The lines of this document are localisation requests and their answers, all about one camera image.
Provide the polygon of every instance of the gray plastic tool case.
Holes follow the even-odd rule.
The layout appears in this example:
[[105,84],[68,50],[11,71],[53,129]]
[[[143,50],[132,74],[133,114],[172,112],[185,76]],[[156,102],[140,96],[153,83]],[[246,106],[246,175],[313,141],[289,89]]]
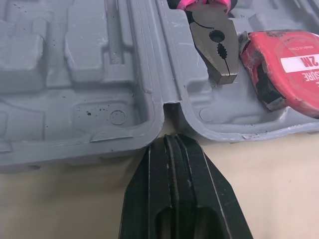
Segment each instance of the gray plastic tool case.
[[[238,0],[231,15],[238,34],[319,33],[318,13],[316,0]],[[291,108],[269,112],[242,65],[212,86],[166,0],[0,0],[0,172],[130,154],[158,136],[168,103],[182,132],[214,141],[319,131]]]

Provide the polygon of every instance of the tape measure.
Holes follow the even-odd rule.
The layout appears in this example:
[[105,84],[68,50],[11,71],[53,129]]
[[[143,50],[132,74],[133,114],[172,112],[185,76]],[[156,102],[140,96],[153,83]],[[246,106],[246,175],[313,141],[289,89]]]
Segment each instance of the tape measure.
[[241,59],[258,98],[319,118],[319,36],[297,30],[245,33]]

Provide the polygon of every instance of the beige surface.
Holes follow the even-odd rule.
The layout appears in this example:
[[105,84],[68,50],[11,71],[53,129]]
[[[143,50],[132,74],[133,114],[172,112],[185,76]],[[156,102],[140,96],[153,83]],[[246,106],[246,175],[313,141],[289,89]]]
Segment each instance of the beige surface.
[[[319,239],[319,135],[213,144],[255,239]],[[138,159],[0,175],[0,239],[117,239]]]

